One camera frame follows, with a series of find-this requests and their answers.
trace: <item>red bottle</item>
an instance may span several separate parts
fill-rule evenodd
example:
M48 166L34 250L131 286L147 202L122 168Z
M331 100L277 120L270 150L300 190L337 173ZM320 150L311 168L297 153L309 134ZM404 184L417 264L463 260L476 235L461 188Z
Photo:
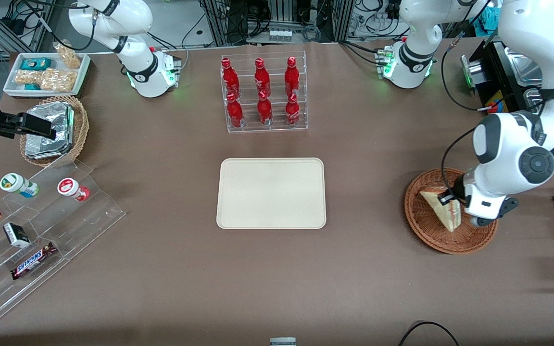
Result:
M245 126L245 119L242 116L242 107L237 101L237 96L233 92L228 92L228 116L233 127L241 128Z
M271 97L271 83L262 58L255 59L255 86L258 92L265 91L266 96Z
M299 124L299 103L296 101L296 94L291 94L286 105L286 125L296 126Z
M299 94L299 69L296 68L296 58L288 58L288 68L286 69L286 96L292 93Z
M260 123L264 126L270 126L273 123L273 107L271 101L268 100L266 92L260 91L258 94L258 114L260 114Z
M235 94L237 99L240 97L240 83L238 81L238 75L230 63L230 59L222 59L222 67L224 68L224 81L226 82L226 90Z

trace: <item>aluminum foil package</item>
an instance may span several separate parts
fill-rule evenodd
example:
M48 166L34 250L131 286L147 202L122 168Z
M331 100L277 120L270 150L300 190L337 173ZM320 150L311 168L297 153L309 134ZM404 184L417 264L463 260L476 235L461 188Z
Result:
M54 140L43 136L27 135L25 155L39 160L64 155L72 149L74 138L74 109L67 102L51 102L37 105L27 111L38 118L48 120L57 132Z

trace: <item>brown tabletop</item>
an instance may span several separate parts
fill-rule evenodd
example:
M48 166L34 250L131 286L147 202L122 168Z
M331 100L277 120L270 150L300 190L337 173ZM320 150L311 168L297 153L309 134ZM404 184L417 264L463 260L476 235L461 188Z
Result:
M479 100L459 56L478 43L464 39L446 62L451 90L471 106ZM309 130L228 134L220 55L300 49ZM554 344L554 177L518 195L521 206L475 254L440 254L405 221L407 184L479 121L448 99L438 66L402 90L337 44L198 50L178 89L145 99L116 56L92 60L79 159L129 214L0 320L0 346L262 346L277 336L396 345L417 320L444 324L463 345ZM36 103L4 97L1 108ZM325 164L324 228L218 228L222 160L307 156ZM476 163L470 138L448 158L459 169ZM0 138L0 177L9 171L38 167L21 158L18 139ZM424 326L407 345L450 343Z

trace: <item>blue object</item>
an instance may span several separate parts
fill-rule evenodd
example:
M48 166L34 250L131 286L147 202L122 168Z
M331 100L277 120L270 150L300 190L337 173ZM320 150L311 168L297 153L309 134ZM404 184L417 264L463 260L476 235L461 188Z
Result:
M30 70L30 71L44 71L49 67L50 67L50 59L48 58L25 59L20 64L21 70Z
M487 37L499 25L499 11L497 7L486 7L475 22L472 23L477 37Z

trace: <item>round wicker basket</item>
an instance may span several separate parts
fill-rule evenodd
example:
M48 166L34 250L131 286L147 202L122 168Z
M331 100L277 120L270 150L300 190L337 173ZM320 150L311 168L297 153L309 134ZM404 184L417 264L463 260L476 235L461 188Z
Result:
M87 133L88 133L87 112L85 111L83 104L73 96L49 97L48 99L40 102L40 105L43 105L44 103L55 102L55 101L67 102L72 106L72 108L74 108L74 142L73 142L74 147L72 147L70 152L65 155L65 156L68 156L71 160L74 160L78 157L78 155L80 155L81 151L83 150L85 141L87 139ZM22 155L25 161L29 163L35 164L40 167L46 167L49 164L51 164L51 162L59 158L59 157L55 157L55 158L46 158L46 159L40 159L40 160L30 159L25 155L26 143L27 143L26 136L20 136L20 155Z
M446 168L446 179L453 184L463 171ZM471 225L471 216L465 213L461 204L461 225L454 232L441 223L433 208L420 195L420 191L431 186L444 186L441 170L431 169L416 177L405 193L405 215L414 233L433 249L446 254L470 254L482 249L495 236L497 220L484 227Z

